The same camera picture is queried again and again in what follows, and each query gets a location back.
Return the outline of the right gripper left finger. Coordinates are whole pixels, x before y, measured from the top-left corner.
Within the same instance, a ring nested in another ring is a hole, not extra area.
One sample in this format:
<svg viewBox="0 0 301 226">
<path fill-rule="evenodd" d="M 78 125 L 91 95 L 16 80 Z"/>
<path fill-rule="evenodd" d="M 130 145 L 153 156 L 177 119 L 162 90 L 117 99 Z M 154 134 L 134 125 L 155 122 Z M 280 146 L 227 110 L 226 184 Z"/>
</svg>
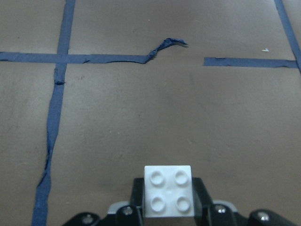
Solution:
<svg viewBox="0 0 301 226">
<path fill-rule="evenodd" d="M 144 179 L 135 178 L 129 203 L 115 204 L 114 210 L 101 219 L 91 212 L 82 212 L 64 223 L 65 226 L 143 226 Z"/>
</svg>

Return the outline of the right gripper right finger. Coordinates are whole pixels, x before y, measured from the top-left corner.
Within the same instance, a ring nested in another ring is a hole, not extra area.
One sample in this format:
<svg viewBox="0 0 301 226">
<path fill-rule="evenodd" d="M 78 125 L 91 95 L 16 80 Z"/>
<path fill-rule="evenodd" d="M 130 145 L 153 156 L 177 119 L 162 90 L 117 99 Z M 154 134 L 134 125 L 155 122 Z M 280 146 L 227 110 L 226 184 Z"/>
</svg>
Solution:
<svg viewBox="0 0 301 226">
<path fill-rule="evenodd" d="M 203 180 L 192 178 L 194 220 L 197 226 L 294 226 L 292 221 L 267 209 L 252 211 L 242 216 L 226 201 L 213 201 Z"/>
</svg>

